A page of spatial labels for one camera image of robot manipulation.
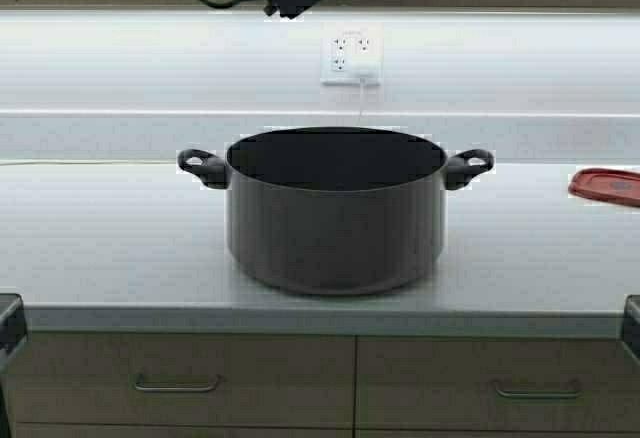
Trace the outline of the robot base left bracket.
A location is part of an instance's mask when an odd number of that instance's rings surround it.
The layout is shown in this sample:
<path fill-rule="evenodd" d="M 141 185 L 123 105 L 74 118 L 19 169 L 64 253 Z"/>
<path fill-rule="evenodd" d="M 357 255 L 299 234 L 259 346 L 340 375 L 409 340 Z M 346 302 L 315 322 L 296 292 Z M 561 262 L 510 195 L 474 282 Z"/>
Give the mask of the robot base left bracket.
<path fill-rule="evenodd" d="M 1 294 L 1 371 L 27 341 L 28 327 L 24 304 L 19 294 Z"/>

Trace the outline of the robot base right bracket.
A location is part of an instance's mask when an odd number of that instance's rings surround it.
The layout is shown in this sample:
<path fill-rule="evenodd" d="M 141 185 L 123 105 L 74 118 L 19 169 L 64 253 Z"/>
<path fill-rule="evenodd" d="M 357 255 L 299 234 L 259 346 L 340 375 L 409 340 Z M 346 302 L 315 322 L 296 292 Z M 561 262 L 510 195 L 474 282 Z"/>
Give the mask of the robot base right bracket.
<path fill-rule="evenodd" d="M 621 326 L 621 341 L 627 351 L 636 359 L 640 359 L 640 317 L 639 296 L 627 297 Z"/>

